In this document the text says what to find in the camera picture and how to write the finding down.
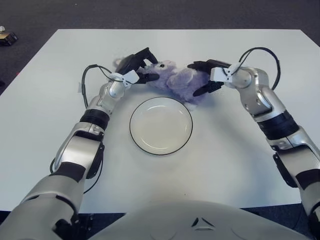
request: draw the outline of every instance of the table surface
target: table surface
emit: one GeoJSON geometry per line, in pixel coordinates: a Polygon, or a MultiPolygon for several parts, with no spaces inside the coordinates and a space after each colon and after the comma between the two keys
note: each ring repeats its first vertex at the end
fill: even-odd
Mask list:
{"type": "MultiPolygon", "coordinates": [[[[179,67],[207,59],[235,63],[258,46],[278,56],[281,79],[275,92],[319,146],[320,48],[300,30],[58,30],[0,96],[0,210],[11,211],[49,174],[51,160],[85,111],[79,84],[86,66],[114,70],[115,59],[145,47],[179,67]]],[[[272,84],[271,56],[256,51],[246,64],[265,70],[272,84]]],[[[88,72],[88,100],[105,82],[99,70],[88,72]]],[[[193,132],[182,149],[166,156],[143,152],[131,139],[129,120],[140,103],[157,96],[168,94],[134,85],[116,106],[104,139],[102,175],[80,212],[128,212],[174,200],[238,208],[301,201],[299,191],[283,181],[273,151],[234,89],[208,95],[191,112],[193,132]]]]}

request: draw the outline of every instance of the wire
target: wire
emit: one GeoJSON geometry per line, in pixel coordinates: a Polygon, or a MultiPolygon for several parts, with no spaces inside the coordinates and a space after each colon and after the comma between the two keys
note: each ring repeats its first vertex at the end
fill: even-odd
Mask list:
{"type": "Polygon", "coordinates": [[[83,102],[84,102],[84,106],[87,108],[88,107],[88,100],[87,100],[87,94],[86,94],[86,84],[85,84],[85,80],[86,80],[86,75],[87,75],[87,72],[90,70],[90,69],[94,69],[94,68],[99,68],[100,71],[103,73],[103,75],[105,75],[108,79],[112,80],[112,81],[116,81],[114,79],[111,79],[110,77],[108,77],[105,72],[102,70],[106,70],[108,71],[109,73],[111,73],[111,71],[107,68],[105,68],[104,66],[99,66],[97,64],[93,64],[93,65],[89,65],[85,68],[85,70],[83,71],[83,74],[82,74],[82,78],[81,78],[81,93],[82,93],[82,96],[83,96],[83,102]]]}
{"type": "Polygon", "coordinates": [[[240,57],[239,59],[239,63],[240,65],[237,67],[237,69],[231,74],[231,75],[234,75],[236,74],[239,69],[241,68],[241,66],[244,64],[244,62],[246,61],[246,59],[248,58],[248,56],[254,51],[254,50],[263,50],[263,51],[266,51],[267,53],[271,54],[276,62],[276,70],[277,70],[277,74],[276,74],[276,78],[275,78],[275,81],[273,83],[273,86],[272,86],[272,90],[275,90],[276,87],[278,86],[279,84],[279,81],[280,81],[280,75],[281,75],[281,68],[280,68],[280,61],[277,57],[277,55],[271,51],[269,48],[266,48],[266,47],[262,47],[262,46],[258,46],[258,47],[253,47],[253,48],[250,48],[249,50],[247,50],[245,53],[242,54],[242,56],[240,57]]]}
{"type": "Polygon", "coordinates": [[[87,190],[85,190],[83,192],[83,194],[86,194],[87,192],[89,192],[98,182],[99,178],[100,178],[100,175],[101,175],[101,172],[102,172],[102,167],[104,165],[104,159],[101,160],[101,165],[100,165],[100,171],[99,171],[99,174],[98,176],[96,177],[96,180],[94,181],[94,183],[91,185],[91,187],[89,187],[87,190]]]}
{"type": "MultiPolygon", "coordinates": [[[[55,162],[55,158],[51,161],[50,163],[50,167],[49,167],[49,170],[50,170],[50,173],[53,174],[54,173],[54,169],[53,169],[53,166],[54,166],[54,162],[55,162]]],[[[101,165],[100,165],[100,171],[99,171],[99,174],[98,176],[96,177],[96,180],[94,181],[94,183],[91,185],[91,187],[89,187],[87,190],[85,190],[83,192],[83,194],[86,194],[87,192],[89,192],[98,182],[100,176],[101,176],[101,173],[102,173],[102,167],[104,165],[104,159],[102,158],[101,160],[101,165]]]]}
{"type": "Polygon", "coordinates": [[[53,169],[53,166],[54,166],[54,162],[55,162],[56,158],[54,158],[51,163],[50,163],[50,166],[49,166],[49,170],[50,170],[50,173],[53,174],[54,173],[54,169],[53,169]]]}

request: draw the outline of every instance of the floor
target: floor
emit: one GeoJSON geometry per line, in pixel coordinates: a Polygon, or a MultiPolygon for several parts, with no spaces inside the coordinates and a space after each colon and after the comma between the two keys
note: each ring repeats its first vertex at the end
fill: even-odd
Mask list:
{"type": "MultiPolygon", "coordinates": [[[[57,29],[301,29],[320,46],[320,0],[1,0],[0,26],[19,37],[0,47],[1,94],[57,29]]],[[[300,204],[247,210],[310,236],[300,204]]],[[[82,215],[77,231],[121,216],[82,215]]]]}

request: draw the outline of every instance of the black robotic finger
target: black robotic finger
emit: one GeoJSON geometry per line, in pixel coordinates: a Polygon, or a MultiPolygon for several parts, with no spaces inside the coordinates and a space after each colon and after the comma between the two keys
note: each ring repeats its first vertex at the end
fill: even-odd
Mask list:
{"type": "Polygon", "coordinates": [[[158,63],[156,57],[150,52],[149,48],[147,47],[137,52],[136,54],[131,54],[125,57],[118,65],[115,72],[124,75],[131,70],[137,71],[140,67],[144,68],[146,66],[144,60],[149,60],[153,64],[158,63]]]}
{"type": "Polygon", "coordinates": [[[211,64],[206,61],[194,61],[192,64],[189,64],[187,67],[189,69],[205,72],[207,74],[210,74],[212,69],[211,64]]]}
{"type": "Polygon", "coordinates": [[[147,64],[145,63],[145,61],[142,61],[141,64],[140,64],[140,67],[142,67],[144,69],[145,66],[147,66],[147,64]]]}
{"type": "Polygon", "coordinates": [[[135,54],[137,57],[139,57],[140,59],[144,60],[147,59],[149,60],[152,64],[157,64],[158,60],[156,59],[156,57],[150,52],[149,48],[146,47],[145,49],[137,52],[135,54]]]}
{"type": "Polygon", "coordinates": [[[209,59],[207,61],[194,61],[192,64],[189,64],[187,67],[197,71],[205,72],[210,75],[211,69],[217,68],[217,67],[229,68],[230,64],[223,61],[209,59]]]}
{"type": "Polygon", "coordinates": [[[194,97],[200,96],[202,94],[205,94],[208,92],[209,89],[209,83],[200,87],[199,89],[195,90],[195,92],[193,93],[194,97]]]}
{"type": "Polygon", "coordinates": [[[218,89],[220,89],[224,85],[223,82],[219,81],[209,81],[206,85],[198,88],[194,91],[193,96],[197,97],[205,93],[212,93],[218,89]]]}
{"type": "Polygon", "coordinates": [[[146,84],[147,82],[155,81],[159,79],[159,74],[156,73],[147,73],[143,74],[140,72],[137,72],[139,76],[139,80],[135,84],[146,84]]]}

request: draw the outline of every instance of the purple stuffed toy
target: purple stuffed toy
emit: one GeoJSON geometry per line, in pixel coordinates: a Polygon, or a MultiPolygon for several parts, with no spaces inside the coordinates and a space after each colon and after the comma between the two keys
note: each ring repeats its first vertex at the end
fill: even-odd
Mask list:
{"type": "Polygon", "coordinates": [[[193,94],[197,89],[206,85],[210,78],[202,71],[177,68],[176,63],[169,60],[140,68],[138,72],[159,74],[159,79],[149,82],[149,85],[174,93],[189,110],[193,110],[205,98],[205,94],[200,96],[193,96],[193,94]]]}

